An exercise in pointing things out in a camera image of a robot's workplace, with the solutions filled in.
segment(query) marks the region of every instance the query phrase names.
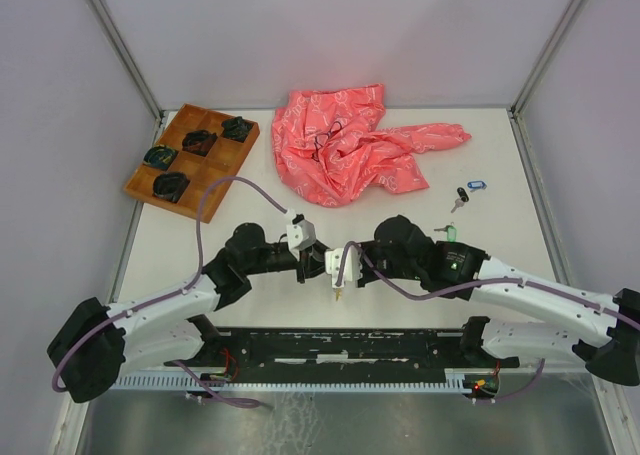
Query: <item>wooden box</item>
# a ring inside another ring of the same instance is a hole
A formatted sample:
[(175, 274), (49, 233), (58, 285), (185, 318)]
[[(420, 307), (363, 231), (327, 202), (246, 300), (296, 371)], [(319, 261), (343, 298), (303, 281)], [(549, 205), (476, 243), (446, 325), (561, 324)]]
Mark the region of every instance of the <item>wooden box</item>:
[[(219, 178), (237, 175), (260, 134), (258, 124), (247, 120), (253, 126), (244, 142), (223, 138), (221, 124), (231, 118), (234, 117), (194, 105), (183, 105), (155, 144), (178, 150), (178, 156), (166, 171), (141, 164), (125, 185), (125, 192), (141, 202), (195, 219), (200, 199), (207, 187)], [(182, 148), (185, 135), (196, 130), (208, 130), (218, 136), (206, 156), (196, 155)], [(153, 195), (154, 180), (158, 175), (168, 172), (182, 172), (189, 179), (189, 185), (176, 203)], [(202, 212), (203, 222), (211, 221), (230, 185), (231, 182), (223, 183), (211, 192)]]

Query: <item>tabletop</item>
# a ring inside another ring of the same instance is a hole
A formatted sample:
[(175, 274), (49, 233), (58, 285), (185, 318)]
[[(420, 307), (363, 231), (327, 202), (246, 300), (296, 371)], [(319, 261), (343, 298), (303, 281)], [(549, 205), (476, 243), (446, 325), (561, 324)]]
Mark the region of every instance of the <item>tabletop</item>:
[[(453, 222), (457, 240), (529, 273), (553, 280), (553, 270), (533, 205), (520, 155), (504, 109), (393, 109), (380, 128), (422, 123), (459, 123), (472, 139), (452, 150), (417, 154), (430, 188), (394, 195), (369, 187), (350, 205), (324, 208), (311, 204), (279, 179), (271, 150), (273, 110), (229, 111), (258, 122), (261, 130), (239, 176), (258, 183), (281, 205), (303, 213), (325, 245), (367, 241), (385, 219), (409, 218), (434, 240), (446, 238), (435, 228)], [(486, 190), (451, 213), (457, 187), (483, 180)], [(244, 222), (260, 224), (267, 241), (277, 241), (285, 219), (252, 188), (234, 182), (211, 223), (202, 225), (205, 263)], [(118, 300), (159, 292), (193, 274), (197, 267), (195, 222), (145, 204), (135, 233)], [(250, 277), (253, 289), (237, 303), (209, 314), (216, 325), (245, 327), (457, 328), (470, 316), (509, 321), (529, 318), (506, 308), (437, 299), (414, 302), (383, 283), (358, 289), (353, 284), (336, 301), (330, 277), (298, 284), (294, 272)], [(422, 293), (417, 282), (399, 285)]]

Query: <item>red plastic bag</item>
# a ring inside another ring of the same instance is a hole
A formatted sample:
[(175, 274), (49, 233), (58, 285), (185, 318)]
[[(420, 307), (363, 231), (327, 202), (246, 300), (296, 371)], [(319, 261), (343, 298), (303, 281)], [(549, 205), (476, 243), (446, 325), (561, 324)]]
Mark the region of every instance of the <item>red plastic bag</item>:
[(346, 205), (371, 184), (392, 193), (428, 188), (411, 153), (454, 148), (471, 135), (448, 123), (376, 130), (383, 95), (383, 85), (291, 92), (271, 126), (280, 179), (325, 207)]

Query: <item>white wall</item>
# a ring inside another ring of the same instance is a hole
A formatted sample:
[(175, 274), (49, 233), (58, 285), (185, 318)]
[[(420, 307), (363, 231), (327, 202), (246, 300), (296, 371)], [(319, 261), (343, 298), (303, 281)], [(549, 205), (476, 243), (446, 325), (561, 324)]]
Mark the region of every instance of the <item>white wall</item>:
[(394, 106), (507, 106), (568, 2), (106, 0), (165, 109), (373, 82)]
[(51, 338), (108, 294), (153, 120), (84, 0), (0, 0), (0, 453), (46, 453)]
[(525, 114), (572, 272), (610, 293), (640, 291), (639, 20), (638, 0), (590, 0)]

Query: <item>pink cloth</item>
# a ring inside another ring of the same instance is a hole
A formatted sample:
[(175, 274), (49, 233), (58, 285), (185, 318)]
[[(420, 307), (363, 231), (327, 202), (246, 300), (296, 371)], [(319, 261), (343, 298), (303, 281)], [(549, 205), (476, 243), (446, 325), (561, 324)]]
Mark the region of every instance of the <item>pink cloth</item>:
[(392, 193), (428, 188), (411, 153), (454, 148), (471, 135), (448, 123), (376, 130), (383, 95), (383, 85), (291, 92), (271, 126), (282, 181), (325, 207), (346, 205), (371, 184)]

